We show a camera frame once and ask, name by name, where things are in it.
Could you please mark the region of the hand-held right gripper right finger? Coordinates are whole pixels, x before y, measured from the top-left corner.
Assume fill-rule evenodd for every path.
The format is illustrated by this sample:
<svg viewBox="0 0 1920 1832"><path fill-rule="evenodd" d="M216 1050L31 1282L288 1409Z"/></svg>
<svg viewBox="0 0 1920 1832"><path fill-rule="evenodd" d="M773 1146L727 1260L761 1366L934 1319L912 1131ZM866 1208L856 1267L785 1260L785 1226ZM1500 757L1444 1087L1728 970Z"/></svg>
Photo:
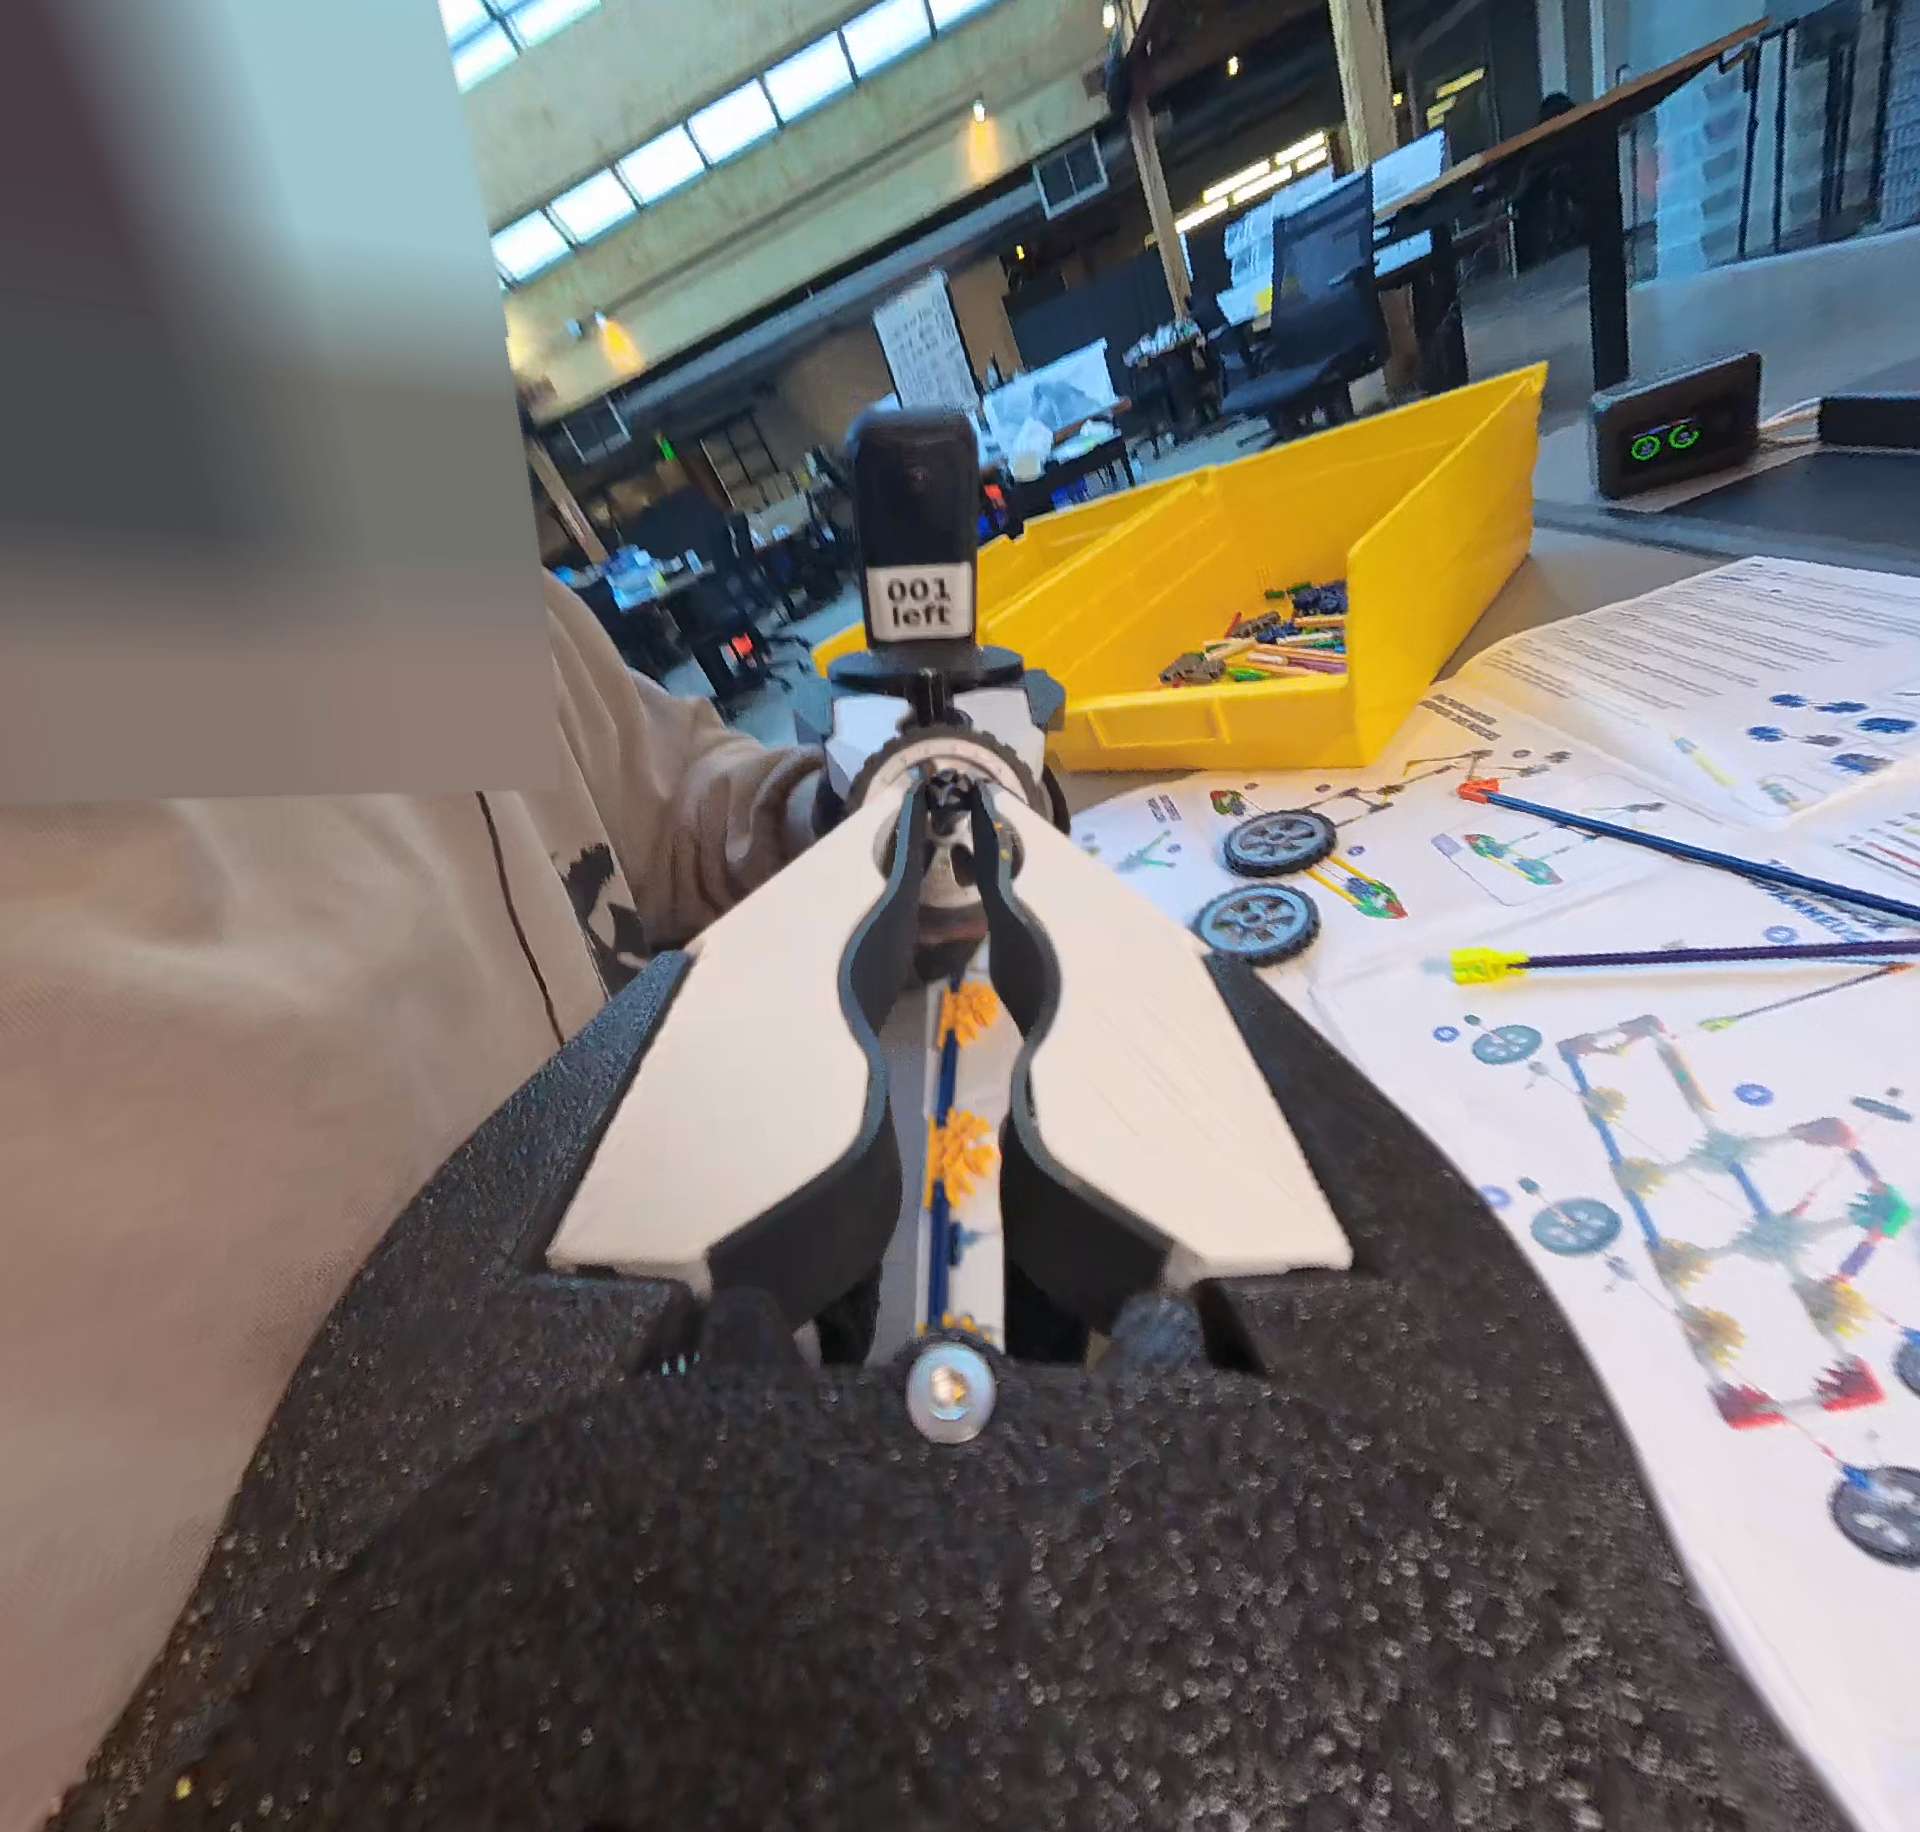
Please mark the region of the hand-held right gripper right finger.
<svg viewBox="0 0 1920 1832"><path fill-rule="evenodd" d="M1011 794L974 791L974 874L1020 1032L999 1211L1023 1285L1110 1335L1135 1298L1354 1270L1231 1007L1234 961Z"/></svg>

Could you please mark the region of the black office chair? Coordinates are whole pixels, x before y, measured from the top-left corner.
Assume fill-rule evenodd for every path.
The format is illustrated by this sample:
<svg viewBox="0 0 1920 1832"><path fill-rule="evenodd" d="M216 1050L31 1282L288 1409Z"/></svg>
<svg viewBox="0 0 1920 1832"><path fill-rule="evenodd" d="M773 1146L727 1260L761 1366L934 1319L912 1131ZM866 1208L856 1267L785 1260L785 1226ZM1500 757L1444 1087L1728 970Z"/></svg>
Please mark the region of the black office chair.
<svg viewBox="0 0 1920 1832"><path fill-rule="evenodd" d="M1308 204L1274 213L1268 331L1249 377L1221 402L1227 420L1261 420L1283 445L1314 423L1357 417L1351 386L1385 368L1376 284L1373 167Z"/></svg>

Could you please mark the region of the yellow plastic bin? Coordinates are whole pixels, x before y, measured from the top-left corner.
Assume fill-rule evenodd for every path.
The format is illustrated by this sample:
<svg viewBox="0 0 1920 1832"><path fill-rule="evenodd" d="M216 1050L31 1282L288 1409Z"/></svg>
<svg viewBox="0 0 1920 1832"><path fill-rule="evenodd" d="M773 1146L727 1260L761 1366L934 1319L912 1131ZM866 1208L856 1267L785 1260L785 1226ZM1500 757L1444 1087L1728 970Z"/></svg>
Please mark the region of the yellow plastic bin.
<svg viewBox="0 0 1920 1832"><path fill-rule="evenodd" d="M1064 772L1308 769L1382 754L1527 559L1543 361L1042 516L980 553L980 633L1064 692ZM1345 670L1169 689L1175 655L1348 587Z"/></svg>

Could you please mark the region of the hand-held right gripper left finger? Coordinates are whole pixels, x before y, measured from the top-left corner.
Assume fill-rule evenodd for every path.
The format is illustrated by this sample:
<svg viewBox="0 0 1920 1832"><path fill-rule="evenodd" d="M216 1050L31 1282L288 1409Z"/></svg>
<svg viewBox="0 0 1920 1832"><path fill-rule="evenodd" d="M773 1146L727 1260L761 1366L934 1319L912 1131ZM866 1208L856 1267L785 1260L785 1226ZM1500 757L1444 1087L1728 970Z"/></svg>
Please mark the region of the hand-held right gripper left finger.
<svg viewBox="0 0 1920 1832"><path fill-rule="evenodd" d="M918 785L689 945L547 1270L757 1291L785 1328L878 1273L903 1199L878 1035L915 964L924 843Z"/></svg>

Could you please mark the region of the grey desk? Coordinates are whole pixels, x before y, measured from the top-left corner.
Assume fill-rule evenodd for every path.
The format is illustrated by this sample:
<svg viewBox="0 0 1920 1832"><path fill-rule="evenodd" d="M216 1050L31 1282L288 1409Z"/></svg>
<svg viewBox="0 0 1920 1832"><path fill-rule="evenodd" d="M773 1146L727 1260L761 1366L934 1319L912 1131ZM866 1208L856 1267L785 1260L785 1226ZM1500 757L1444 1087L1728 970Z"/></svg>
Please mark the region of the grey desk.
<svg viewBox="0 0 1920 1832"><path fill-rule="evenodd" d="M1756 559L1629 547L1605 541L1598 522L1580 525L1574 519L1549 525L1546 538L1552 547L1537 547L1506 581L1428 692L1515 633ZM1666 584L1654 584L1648 572L1629 575L1632 559L1651 562L1657 556L1666 559ZM1493 1211L1416 1115L1360 1066L1357 1075L1357 1084L1333 1084L1333 1066L1308 1053L1305 1072L1292 1075L1308 1091L1295 1128L1302 1137L1329 1140L1329 1162L1357 1168L1363 1192L1388 1196L1388 1205L1379 1208L1385 1245L1407 1245L1410 1270L1360 1270L1363 1248L1357 1248L1351 1273L1299 1273L1271 1285L1265 1298L1231 1301L1221 1325L1231 1332L1234 1350L1258 1359L1274 1378L1317 1378L1354 1393L1357 1403L1342 1409L1348 1418L1385 1409L1407 1415L1416 1406L1416 1387L1425 1387L1435 1409L1466 1409L1472 1424L1493 1437L1500 1511L1515 1520L1524 1514L1521 1461L1546 1458L1546 1446L1564 1440L1571 1461L1586 1474L1620 1477L1623 1461L1602 1455L1602 1433L1617 1427L1620 1446L1645 1474L1645 1486L1620 1486L1620 1501L1626 1511L1636 1511L1639 1501L1654 1505L1660 1529L1670 1532L1614 1393L1586 1356L1577 1328L1564 1322L1546 1285L1496 1226ZM1778 1718L1707 1594L1697 1585L1694 1591L1722 1631L1734 1668ZM1818 1773L1809 1749L1803 1755L1837 1801L1837 1789Z"/></svg>

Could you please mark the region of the printed instruction sheet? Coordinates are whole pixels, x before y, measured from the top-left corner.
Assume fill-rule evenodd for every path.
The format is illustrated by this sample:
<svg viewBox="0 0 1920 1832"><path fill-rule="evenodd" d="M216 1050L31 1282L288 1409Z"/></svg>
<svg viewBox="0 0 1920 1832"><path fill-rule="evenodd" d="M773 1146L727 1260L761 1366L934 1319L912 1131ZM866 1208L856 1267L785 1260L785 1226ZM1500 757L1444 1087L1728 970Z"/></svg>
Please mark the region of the printed instruction sheet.
<svg viewBox="0 0 1920 1832"><path fill-rule="evenodd" d="M1917 1826L1917 1569L1843 1464L1917 1467L1917 958L1534 973L1456 948L1917 936L1456 797L1515 797L1917 902L1917 578L1744 559L1515 633L1373 763L1184 775L1073 819L1178 921L1258 813L1339 825L1271 982L1397 1097L1577 1328L1694 1585L1861 1829Z"/></svg>

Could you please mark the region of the colourful construction toy model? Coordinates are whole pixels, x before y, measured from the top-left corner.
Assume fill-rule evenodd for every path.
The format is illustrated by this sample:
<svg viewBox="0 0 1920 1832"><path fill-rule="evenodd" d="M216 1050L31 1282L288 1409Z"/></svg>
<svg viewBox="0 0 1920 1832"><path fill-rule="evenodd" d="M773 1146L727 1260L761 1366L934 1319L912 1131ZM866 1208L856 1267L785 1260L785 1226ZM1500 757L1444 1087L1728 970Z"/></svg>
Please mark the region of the colourful construction toy model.
<svg viewBox="0 0 1920 1832"><path fill-rule="evenodd" d="M989 979L986 952L934 982L918 1013L909 1137L921 1143L906 1192L915 1338L955 1332L1005 1350L1005 1226L999 1137L1011 1103L1017 1026Z"/></svg>

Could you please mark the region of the pile of colourful rods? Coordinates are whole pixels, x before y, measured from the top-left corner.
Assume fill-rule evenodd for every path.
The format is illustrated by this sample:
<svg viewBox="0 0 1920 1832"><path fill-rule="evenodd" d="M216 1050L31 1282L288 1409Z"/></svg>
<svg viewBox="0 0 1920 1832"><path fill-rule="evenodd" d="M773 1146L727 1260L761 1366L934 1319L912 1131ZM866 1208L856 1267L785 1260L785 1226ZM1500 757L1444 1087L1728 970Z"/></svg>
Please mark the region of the pile of colourful rods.
<svg viewBox="0 0 1920 1832"><path fill-rule="evenodd" d="M1280 683L1286 677L1345 677L1351 590L1345 581L1268 590L1261 612L1246 612L1231 627L1175 655L1159 670L1163 689L1203 689L1215 683Z"/></svg>

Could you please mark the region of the blue rod V-shaped assembly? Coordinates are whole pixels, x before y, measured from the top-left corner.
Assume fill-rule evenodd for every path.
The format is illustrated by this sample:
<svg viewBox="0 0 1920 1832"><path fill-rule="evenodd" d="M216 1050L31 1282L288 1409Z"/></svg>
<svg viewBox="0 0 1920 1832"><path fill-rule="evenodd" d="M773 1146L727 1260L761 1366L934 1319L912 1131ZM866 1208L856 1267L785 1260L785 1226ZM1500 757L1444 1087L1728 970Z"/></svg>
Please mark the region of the blue rod V-shaped assembly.
<svg viewBox="0 0 1920 1832"><path fill-rule="evenodd" d="M1466 779L1456 797L1475 806L1493 806L1503 813L1521 813L1527 819L1546 819L1555 828L1577 831L1583 837L1611 840L1620 846L1645 850L1651 856L1676 859L1719 871L1747 884L1762 884L1778 893L1809 896L1833 908L1871 911L1883 921L1917 927L1917 902L1883 896L1874 890L1833 884L1824 877L1799 874L1784 865L1741 859L1722 850L1697 846L1688 840L1639 831L1592 813L1568 813L1558 806L1540 806L1500 788L1500 779ZM1713 964L1769 964L1769 961L1914 961L1917 936L1843 942L1837 948L1818 948L1812 942L1756 942L1747 948L1648 948L1648 952L1500 952L1500 948L1456 948L1447 958L1447 976L1456 986L1493 986L1503 979L1521 979L1534 973L1611 973L1611 970L1657 970L1657 967L1713 967Z"/></svg>

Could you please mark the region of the white sign board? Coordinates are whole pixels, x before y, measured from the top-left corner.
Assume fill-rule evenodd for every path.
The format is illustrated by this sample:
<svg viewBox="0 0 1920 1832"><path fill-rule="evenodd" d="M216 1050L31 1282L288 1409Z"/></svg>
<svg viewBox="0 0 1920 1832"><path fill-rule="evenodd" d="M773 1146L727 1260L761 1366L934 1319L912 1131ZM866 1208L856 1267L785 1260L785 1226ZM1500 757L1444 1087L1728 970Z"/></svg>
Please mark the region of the white sign board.
<svg viewBox="0 0 1920 1832"><path fill-rule="evenodd" d="M974 414L980 386L943 269L928 269L872 312L900 408Z"/></svg>

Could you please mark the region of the black device with green display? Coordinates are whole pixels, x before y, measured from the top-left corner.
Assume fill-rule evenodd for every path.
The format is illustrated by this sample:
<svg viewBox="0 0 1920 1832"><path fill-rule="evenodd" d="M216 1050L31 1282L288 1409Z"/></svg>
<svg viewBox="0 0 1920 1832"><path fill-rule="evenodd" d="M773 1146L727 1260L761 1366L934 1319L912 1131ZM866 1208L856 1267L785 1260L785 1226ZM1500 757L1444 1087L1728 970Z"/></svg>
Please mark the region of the black device with green display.
<svg viewBox="0 0 1920 1832"><path fill-rule="evenodd" d="M1598 389L1589 402L1595 497L1645 500L1747 463L1762 439L1762 352L1747 349Z"/></svg>

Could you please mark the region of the wooden table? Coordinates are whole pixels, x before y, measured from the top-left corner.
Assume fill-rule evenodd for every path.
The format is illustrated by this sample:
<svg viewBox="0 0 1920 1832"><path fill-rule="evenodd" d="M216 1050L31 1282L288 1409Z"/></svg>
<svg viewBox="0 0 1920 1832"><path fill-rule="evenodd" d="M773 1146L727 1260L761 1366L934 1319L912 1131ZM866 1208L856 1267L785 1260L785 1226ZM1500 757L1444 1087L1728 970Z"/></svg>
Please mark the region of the wooden table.
<svg viewBox="0 0 1920 1832"><path fill-rule="evenodd" d="M1728 71L1759 53L1769 22L1750 22L1663 68L1645 71L1521 136L1453 164L1422 188L1376 204L1376 229L1391 241L1438 235L1478 195L1518 195L1540 164L1571 164L1583 247L1589 253L1589 352L1595 389L1629 377L1629 260L1623 226L1620 133L1657 111L1704 71Z"/></svg>

